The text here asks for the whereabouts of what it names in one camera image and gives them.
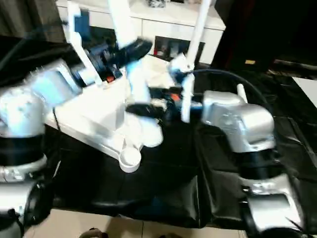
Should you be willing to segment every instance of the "white pole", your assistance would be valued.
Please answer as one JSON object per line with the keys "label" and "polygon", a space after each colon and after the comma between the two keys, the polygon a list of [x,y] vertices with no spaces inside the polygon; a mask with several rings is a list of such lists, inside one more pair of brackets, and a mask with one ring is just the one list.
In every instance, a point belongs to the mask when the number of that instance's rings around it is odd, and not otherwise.
{"label": "white pole", "polygon": [[199,16],[196,21],[196,26],[195,26],[192,40],[190,42],[189,49],[186,56],[189,63],[195,62],[198,48],[199,48],[199,43],[203,36],[204,27],[206,24],[208,12],[209,12],[209,6],[211,2],[212,0],[203,0],[203,2],[201,3]]}
{"label": "white pole", "polygon": [[[206,24],[211,1],[212,0],[203,0],[200,6],[200,11],[196,21],[196,26],[195,26],[192,40],[190,42],[189,49],[186,56],[187,62],[192,68],[194,67],[195,59],[196,59],[198,48],[199,48],[199,43],[203,36],[204,27]],[[190,106],[191,106],[192,95],[194,91],[194,82],[195,82],[194,75],[189,74],[182,83],[183,100],[182,100],[182,108],[181,108],[181,119],[183,122],[186,122],[186,123],[190,122]]]}
{"label": "white pole", "polygon": [[[108,0],[108,6],[114,24],[115,36],[119,48],[123,48],[137,39],[130,17],[128,0]],[[126,66],[127,78],[131,86],[131,94],[136,103],[150,103],[151,96],[143,75],[142,61]],[[155,119],[140,118],[142,125],[142,141],[147,147],[155,147],[162,143],[161,127]]]}

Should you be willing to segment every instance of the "tile floor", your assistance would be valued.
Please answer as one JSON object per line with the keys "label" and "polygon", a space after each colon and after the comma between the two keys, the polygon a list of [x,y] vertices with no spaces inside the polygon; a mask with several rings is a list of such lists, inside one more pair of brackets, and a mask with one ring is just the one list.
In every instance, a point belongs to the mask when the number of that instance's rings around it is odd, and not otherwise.
{"label": "tile floor", "polygon": [[159,238],[169,233],[182,238],[246,238],[243,231],[216,228],[186,229],[154,222],[55,209],[42,224],[31,228],[25,238],[79,238],[92,227],[107,232],[109,238]]}

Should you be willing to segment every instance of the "black band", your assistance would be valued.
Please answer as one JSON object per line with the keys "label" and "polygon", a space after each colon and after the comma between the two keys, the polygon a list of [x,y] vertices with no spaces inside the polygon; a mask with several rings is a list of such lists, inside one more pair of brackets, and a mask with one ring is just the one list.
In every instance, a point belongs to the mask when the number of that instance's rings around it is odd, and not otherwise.
{"label": "black band", "polygon": [[19,166],[41,159],[44,136],[29,138],[0,137],[0,166]]}
{"label": "black band", "polygon": [[245,179],[270,179],[283,173],[283,166],[276,162],[273,150],[235,153],[240,177]]}

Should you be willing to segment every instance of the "black cloth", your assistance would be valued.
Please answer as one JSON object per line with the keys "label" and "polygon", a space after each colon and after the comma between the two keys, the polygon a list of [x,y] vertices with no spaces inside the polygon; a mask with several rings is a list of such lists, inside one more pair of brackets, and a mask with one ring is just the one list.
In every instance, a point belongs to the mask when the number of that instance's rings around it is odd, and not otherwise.
{"label": "black cloth", "polygon": [[[316,149],[311,144],[317,110],[292,78],[240,74],[273,107],[281,161],[300,195],[308,230],[316,233]],[[222,75],[202,73],[195,91],[236,93],[235,85]],[[246,92],[250,103],[261,104],[248,88]],[[122,172],[115,159],[64,135],[55,206],[182,227],[244,229],[238,208],[244,194],[224,134],[195,118],[191,124],[163,126],[163,132],[163,144],[144,148],[141,166],[132,174]]]}

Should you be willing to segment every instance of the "black cable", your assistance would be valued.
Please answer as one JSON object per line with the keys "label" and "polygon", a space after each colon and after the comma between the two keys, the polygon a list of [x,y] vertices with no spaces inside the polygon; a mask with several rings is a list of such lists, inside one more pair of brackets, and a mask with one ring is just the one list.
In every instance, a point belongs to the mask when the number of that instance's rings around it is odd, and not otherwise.
{"label": "black cable", "polygon": [[60,125],[59,125],[59,122],[57,120],[57,116],[56,116],[56,111],[55,111],[55,108],[53,108],[53,115],[54,115],[54,119],[55,119],[55,122],[56,122],[56,126],[57,126],[57,129],[59,131],[59,135],[58,135],[58,139],[57,139],[57,147],[58,147],[58,163],[57,163],[57,166],[56,166],[56,169],[55,169],[55,172],[53,174],[53,177],[55,177],[56,173],[57,173],[57,170],[59,168],[59,165],[61,163],[61,137],[62,137],[62,132],[61,132],[61,129],[60,129]]}
{"label": "black cable", "polygon": [[247,79],[239,76],[238,74],[235,74],[235,73],[232,73],[229,71],[225,71],[225,70],[221,70],[221,69],[215,69],[215,68],[196,69],[196,70],[193,70],[189,73],[195,74],[197,72],[210,72],[210,73],[217,73],[217,74],[220,73],[220,74],[228,75],[228,76],[234,78],[235,80],[239,81],[240,83],[248,86],[248,88],[251,89],[258,96],[258,98],[261,99],[261,101],[263,102],[266,109],[272,114],[271,105],[268,103],[265,96],[261,93],[261,91],[255,85],[253,85]]}
{"label": "black cable", "polygon": [[[53,26],[58,26],[58,25],[67,25],[66,21],[57,21],[57,22],[52,22],[52,23],[48,23],[45,24],[43,26],[37,27],[36,29],[34,29],[33,31],[27,33],[27,35],[22,38],[0,61],[0,71],[4,69],[4,67],[9,63],[9,61],[11,60],[11,58],[20,50],[22,49],[25,44],[33,39],[38,33],[41,32],[45,32],[48,29],[50,29]],[[6,84],[7,82],[1,82],[0,86]]]}

